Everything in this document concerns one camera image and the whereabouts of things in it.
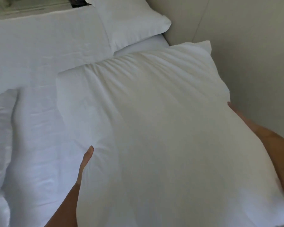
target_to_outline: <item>person's left hand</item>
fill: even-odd
[[[93,146],[90,146],[89,149],[87,150],[87,152],[83,156],[83,160],[82,160],[80,168],[79,168],[78,178],[77,178],[77,181],[76,181],[76,184],[79,185],[79,186],[81,185],[82,173],[83,173],[84,167],[87,165],[88,161],[93,156],[93,153],[94,153],[94,148],[93,148]]]

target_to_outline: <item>beige wall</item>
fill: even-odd
[[[284,136],[284,0],[147,0],[173,45],[210,40],[232,102]]]

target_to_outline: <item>mattress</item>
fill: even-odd
[[[162,35],[126,47],[168,47]],[[13,152],[3,190],[11,227],[43,227],[76,181],[83,150],[56,107],[56,75],[111,57],[93,7],[0,20],[0,93],[19,89]]]

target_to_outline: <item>white pillow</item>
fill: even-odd
[[[59,74],[64,122],[95,148],[78,227],[284,225],[272,162],[229,100],[210,54],[193,43]]]
[[[0,227],[8,227],[10,209],[1,191],[6,168],[11,161],[12,126],[11,114],[17,98],[16,90],[7,90],[0,95]]]
[[[145,0],[92,0],[116,52],[128,45],[166,32],[171,22],[153,11]]]

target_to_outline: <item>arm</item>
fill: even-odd
[[[261,140],[284,189],[284,138],[246,118],[230,102],[228,105]]]
[[[91,159],[93,155],[94,148],[91,146],[88,151],[84,154],[82,163],[79,168],[78,179],[76,184],[72,187],[58,210],[52,216],[52,218],[48,221],[45,227],[77,227],[77,202],[79,196],[79,190],[81,185],[82,173],[84,167],[87,165],[88,161]]]

